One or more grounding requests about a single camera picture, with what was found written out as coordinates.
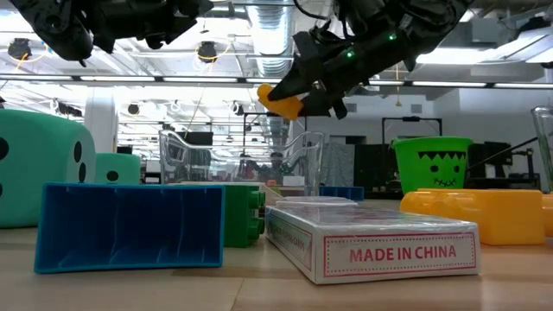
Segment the black ceiling lamp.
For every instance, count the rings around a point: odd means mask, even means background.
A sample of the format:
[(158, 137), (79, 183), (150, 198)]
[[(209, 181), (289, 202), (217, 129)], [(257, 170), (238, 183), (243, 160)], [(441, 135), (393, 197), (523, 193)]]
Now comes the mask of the black ceiling lamp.
[(197, 57), (204, 63), (215, 62), (218, 58), (218, 54), (214, 41), (203, 41), (196, 51)]
[(29, 39), (15, 38), (8, 46), (8, 55), (16, 60), (26, 60), (32, 56)]

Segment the long ceiling light strip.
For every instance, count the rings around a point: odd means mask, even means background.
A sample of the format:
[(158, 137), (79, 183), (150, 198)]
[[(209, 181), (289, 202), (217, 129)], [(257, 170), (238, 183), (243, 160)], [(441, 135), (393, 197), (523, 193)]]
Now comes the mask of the long ceiling light strip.
[[(214, 76), (109, 76), (109, 75), (59, 75), (59, 74), (19, 74), (0, 73), (0, 80), (69, 83), (107, 83), (114, 85), (145, 85), (155, 83), (183, 85), (276, 85), (278, 78), (244, 78), (244, 77), (214, 77)], [(390, 80), (369, 79), (368, 86), (394, 87), (435, 87), (435, 88), (486, 88), (509, 90), (547, 90), (553, 91), (553, 83), (522, 83), (522, 82), (461, 82), (461, 81), (430, 81), (430, 80)]]

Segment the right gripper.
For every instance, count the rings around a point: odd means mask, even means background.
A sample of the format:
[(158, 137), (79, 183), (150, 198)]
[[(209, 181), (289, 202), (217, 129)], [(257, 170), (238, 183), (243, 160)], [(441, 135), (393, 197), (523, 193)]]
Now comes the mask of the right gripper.
[(406, 31), (386, 27), (375, 35), (340, 38), (324, 28), (312, 28), (294, 36), (297, 54), (292, 67), (270, 91), (277, 101), (307, 93), (299, 117), (347, 115), (342, 99), (353, 88), (398, 62), (417, 56), (415, 42)]

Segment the black background stand frame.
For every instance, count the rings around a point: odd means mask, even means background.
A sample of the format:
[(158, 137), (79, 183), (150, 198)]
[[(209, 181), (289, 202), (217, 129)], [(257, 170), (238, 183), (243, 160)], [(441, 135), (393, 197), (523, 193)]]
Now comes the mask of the black background stand frame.
[(403, 123), (419, 123), (419, 122), (436, 122), (438, 124), (438, 128), (435, 129), (438, 136), (443, 136), (443, 125), (442, 125), (442, 119), (436, 118), (436, 117), (417, 117), (417, 116), (410, 116), (410, 117), (382, 117), (381, 118), (381, 138), (382, 142), (385, 143), (386, 138), (386, 122), (387, 121), (401, 121)]

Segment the black background cabinet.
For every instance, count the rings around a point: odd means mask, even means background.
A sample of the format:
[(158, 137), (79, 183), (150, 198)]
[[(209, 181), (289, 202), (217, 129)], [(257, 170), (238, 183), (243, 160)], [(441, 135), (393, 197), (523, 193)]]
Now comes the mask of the black background cabinet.
[(395, 151), (388, 144), (358, 144), (354, 147), (353, 185), (366, 191), (380, 189), (394, 179)]

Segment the card deck red emblem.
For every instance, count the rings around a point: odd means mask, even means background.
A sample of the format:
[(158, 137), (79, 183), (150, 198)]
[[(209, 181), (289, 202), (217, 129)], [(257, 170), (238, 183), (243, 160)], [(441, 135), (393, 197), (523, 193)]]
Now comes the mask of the card deck red emblem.
[(266, 233), (311, 282), (480, 273), (474, 222), (364, 206), (269, 206)]

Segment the corrugated silver duct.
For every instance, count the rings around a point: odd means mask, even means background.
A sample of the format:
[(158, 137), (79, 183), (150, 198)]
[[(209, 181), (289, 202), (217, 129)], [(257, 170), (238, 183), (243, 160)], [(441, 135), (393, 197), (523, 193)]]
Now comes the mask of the corrugated silver duct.
[(257, 70), (262, 77), (282, 77), (293, 61), (292, 30), (295, 6), (292, 0), (246, 7), (251, 22), (251, 40)]

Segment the yellow wedge toy brick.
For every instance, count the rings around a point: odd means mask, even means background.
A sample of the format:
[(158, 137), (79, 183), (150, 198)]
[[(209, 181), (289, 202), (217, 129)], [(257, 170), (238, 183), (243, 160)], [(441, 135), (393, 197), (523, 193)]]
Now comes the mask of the yellow wedge toy brick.
[(543, 226), (545, 236), (553, 238), (553, 194), (544, 194), (543, 202)]

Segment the small dark green brick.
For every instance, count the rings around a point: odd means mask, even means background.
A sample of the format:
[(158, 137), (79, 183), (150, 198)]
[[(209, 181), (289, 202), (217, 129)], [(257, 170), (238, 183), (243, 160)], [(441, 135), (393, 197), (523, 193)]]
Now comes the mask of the small dark green brick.
[(225, 241), (226, 248), (247, 248), (264, 233), (265, 193), (259, 186), (225, 185)]

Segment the yellow stepped toy brick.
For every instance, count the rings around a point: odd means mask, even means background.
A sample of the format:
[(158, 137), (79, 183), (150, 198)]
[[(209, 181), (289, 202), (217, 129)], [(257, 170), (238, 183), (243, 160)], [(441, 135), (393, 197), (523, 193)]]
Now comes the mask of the yellow stepped toy brick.
[(303, 103), (297, 97), (285, 98), (276, 101), (269, 100), (269, 94), (273, 87), (269, 84), (262, 84), (257, 89), (259, 102), (271, 113), (284, 117), (291, 121), (296, 121), (300, 111), (303, 108)]

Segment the grey fabric cover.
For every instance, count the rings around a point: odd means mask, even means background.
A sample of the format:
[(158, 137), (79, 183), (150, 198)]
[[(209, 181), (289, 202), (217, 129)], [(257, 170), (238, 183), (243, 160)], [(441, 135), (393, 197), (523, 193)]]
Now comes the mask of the grey fabric cover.
[(332, 187), (352, 187), (355, 146), (326, 143), (322, 150), (321, 183)]

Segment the long blue toy brick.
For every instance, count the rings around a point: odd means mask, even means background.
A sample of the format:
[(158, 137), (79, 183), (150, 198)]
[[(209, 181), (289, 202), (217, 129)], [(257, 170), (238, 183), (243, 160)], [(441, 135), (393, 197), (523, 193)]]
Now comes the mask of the long blue toy brick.
[(365, 199), (365, 189), (363, 187), (320, 186), (319, 195), (329, 197), (341, 197), (353, 201), (363, 201)]

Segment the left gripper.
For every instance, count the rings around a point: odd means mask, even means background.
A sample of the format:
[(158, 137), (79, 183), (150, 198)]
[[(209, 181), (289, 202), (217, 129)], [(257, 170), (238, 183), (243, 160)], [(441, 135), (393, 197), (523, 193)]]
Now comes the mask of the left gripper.
[(92, 43), (112, 51), (116, 40), (134, 37), (159, 49), (213, 7), (210, 0), (98, 0), (92, 6)]

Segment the teal foam die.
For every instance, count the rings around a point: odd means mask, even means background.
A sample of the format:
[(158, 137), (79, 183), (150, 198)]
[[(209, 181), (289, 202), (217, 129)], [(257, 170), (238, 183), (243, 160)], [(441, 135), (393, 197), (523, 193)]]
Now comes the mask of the teal foam die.
[(0, 228), (38, 224), (43, 185), (92, 183), (96, 150), (82, 124), (0, 109)]
[(100, 184), (138, 185), (141, 160), (136, 155), (97, 153), (95, 182)]

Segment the dark background equipment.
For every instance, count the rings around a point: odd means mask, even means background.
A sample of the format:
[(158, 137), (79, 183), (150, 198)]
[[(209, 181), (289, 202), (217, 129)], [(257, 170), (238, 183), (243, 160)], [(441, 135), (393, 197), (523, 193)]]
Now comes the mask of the dark background equipment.
[[(469, 158), (464, 188), (471, 189), (541, 189), (539, 174), (535, 171), (531, 143), (536, 137), (511, 146), (509, 143), (484, 142), (469, 147)], [(506, 173), (513, 165), (513, 157), (526, 160), (526, 173)]]

